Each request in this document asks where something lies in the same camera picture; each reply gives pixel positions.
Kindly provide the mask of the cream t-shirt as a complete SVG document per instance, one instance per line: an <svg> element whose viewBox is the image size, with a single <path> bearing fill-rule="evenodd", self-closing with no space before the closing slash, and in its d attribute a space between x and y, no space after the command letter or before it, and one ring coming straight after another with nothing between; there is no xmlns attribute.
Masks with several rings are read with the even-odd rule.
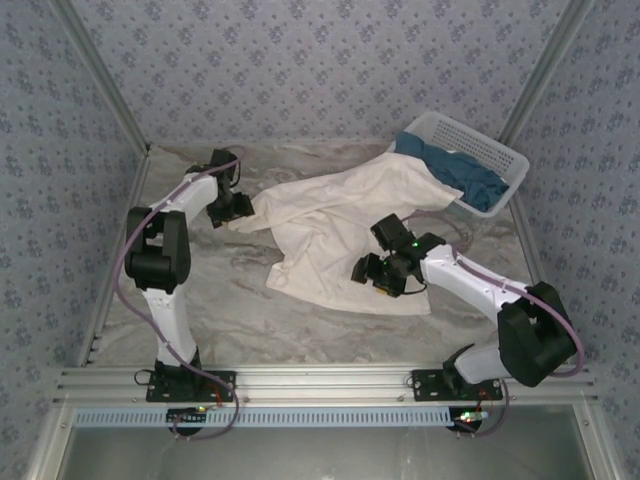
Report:
<svg viewBox="0 0 640 480"><path fill-rule="evenodd" d="M253 215L229 223L249 234L268 229L284 258L267 287L321 307L373 315L426 315L427 294L394 299L352 281L356 262L382 251L370 229L384 217L441 211L461 198L415 157L385 152L349 170L260 192Z"/></svg>

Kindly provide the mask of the blue t-shirt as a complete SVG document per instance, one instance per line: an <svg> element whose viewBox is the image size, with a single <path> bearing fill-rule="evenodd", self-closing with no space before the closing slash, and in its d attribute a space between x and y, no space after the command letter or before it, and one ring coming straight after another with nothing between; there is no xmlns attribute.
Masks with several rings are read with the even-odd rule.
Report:
<svg viewBox="0 0 640 480"><path fill-rule="evenodd" d="M471 155L450 153L406 131L396 135L395 144L395 153L421 159L437 180L461 191L461 200L476 210L487 212L508 190L497 173Z"/></svg>

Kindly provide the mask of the white plastic basket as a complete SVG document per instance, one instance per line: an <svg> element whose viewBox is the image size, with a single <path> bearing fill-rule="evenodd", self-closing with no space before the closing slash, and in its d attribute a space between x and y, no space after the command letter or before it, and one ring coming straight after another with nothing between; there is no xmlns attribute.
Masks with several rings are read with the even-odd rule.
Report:
<svg viewBox="0 0 640 480"><path fill-rule="evenodd" d="M470 207L461 198L455 201L459 208L479 218L494 217L506 207L529 170L529 161L523 155L438 112L428 111L422 114L402 131L412 133L425 143L440 147L450 153L463 152L471 155L481 165L493 170L507 183L507 192L487 212ZM395 146L394 139L388 150L395 153Z"/></svg>

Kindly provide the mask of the black right controller board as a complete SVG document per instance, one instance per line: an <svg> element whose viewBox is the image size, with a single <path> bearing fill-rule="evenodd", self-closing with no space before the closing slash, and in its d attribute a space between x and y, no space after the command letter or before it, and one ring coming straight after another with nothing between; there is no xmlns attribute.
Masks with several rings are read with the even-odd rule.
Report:
<svg viewBox="0 0 640 480"><path fill-rule="evenodd" d="M451 407L449 413L453 422L449 429L469 434L475 434L489 417L489 413L482 409Z"/></svg>

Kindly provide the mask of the black controller board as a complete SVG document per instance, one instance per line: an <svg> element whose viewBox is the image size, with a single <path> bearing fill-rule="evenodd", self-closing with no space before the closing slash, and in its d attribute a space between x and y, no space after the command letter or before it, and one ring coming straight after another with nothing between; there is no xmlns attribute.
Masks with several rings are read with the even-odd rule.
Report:
<svg viewBox="0 0 640 480"><path fill-rule="evenodd" d="M449 413L453 422L449 429L469 434L475 434L489 417L489 413L482 409L451 407Z"/></svg>
<svg viewBox="0 0 640 480"><path fill-rule="evenodd" d="M165 422L171 425L200 425L207 421L207 411L202 408L171 408L165 414Z"/></svg>

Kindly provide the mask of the black left controller board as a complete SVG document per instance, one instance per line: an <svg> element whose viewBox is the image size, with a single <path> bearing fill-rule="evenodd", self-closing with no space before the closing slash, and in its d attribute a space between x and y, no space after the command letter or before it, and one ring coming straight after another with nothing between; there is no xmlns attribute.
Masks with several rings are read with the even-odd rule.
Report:
<svg viewBox="0 0 640 480"><path fill-rule="evenodd" d="M200 425L207 421L207 411L202 408L171 408L165 414L165 422L171 425Z"/></svg>

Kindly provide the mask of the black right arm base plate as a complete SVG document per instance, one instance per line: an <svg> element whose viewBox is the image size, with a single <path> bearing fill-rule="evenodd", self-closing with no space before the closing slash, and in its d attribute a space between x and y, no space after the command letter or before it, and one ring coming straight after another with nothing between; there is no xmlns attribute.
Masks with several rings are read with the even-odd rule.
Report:
<svg viewBox="0 0 640 480"><path fill-rule="evenodd" d="M502 384L497 379L471 384L458 373L441 369L412 370L407 385L417 402L471 402L504 398Z"/></svg>

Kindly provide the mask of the aluminium mounting rail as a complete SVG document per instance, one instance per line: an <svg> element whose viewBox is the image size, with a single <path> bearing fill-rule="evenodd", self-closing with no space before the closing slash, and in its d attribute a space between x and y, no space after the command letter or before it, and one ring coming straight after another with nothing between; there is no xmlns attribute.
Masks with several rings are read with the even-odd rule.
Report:
<svg viewBox="0 0 640 480"><path fill-rule="evenodd" d="M411 364L234 366L236 392L253 406L391 406L414 401ZM61 371L53 400L75 406L127 406L145 402L146 388L134 382L134 367L67 368ZM535 388L507 382L514 405L595 403L594 376L548 378Z"/></svg>

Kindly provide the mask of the aluminium table side rail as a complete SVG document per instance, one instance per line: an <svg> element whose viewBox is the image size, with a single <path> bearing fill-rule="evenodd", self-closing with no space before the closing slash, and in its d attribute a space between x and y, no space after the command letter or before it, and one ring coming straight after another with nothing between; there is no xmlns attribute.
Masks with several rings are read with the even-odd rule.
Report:
<svg viewBox="0 0 640 480"><path fill-rule="evenodd" d="M75 364L76 367L85 367L90 363L90 356L94 340L96 338L96 335L102 331L102 328L108 316L109 308L111 306L114 295L113 284L119 276L119 270L117 267L118 258L126 240L127 213L129 209L136 206L138 201L140 200L149 170L150 150L151 145L147 143L144 146L143 153L140 156L140 162L136 169L133 183L124 205L124 214L122 217L122 221L120 223L118 233L115 237L115 242L111 248L107 263L107 271L99 286L96 301L88 320L85 335L83 337L83 342L77 356Z"/></svg>

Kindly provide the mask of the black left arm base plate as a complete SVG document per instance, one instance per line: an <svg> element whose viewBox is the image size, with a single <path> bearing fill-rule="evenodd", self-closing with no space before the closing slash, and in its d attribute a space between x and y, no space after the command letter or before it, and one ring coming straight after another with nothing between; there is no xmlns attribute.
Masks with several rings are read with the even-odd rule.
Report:
<svg viewBox="0 0 640 480"><path fill-rule="evenodd" d="M202 376L184 366L166 366L156 361L153 370L140 370L135 382L146 388L149 403L233 403L236 372L207 371Z"/></svg>

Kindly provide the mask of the aluminium frame post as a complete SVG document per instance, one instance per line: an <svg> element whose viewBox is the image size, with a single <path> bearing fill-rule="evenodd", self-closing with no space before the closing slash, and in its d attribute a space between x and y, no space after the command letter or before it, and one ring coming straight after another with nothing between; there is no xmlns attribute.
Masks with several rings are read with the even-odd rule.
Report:
<svg viewBox="0 0 640 480"><path fill-rule="evenodd" d="M146 155L149 144L72 1L47 1L129 143L138 153Z"/></svg>
<svg viewBox="0 0 640 480"><path fill-rule="evenodd" d="M515 143L597 0L567 0L496 140Z"/></svg>

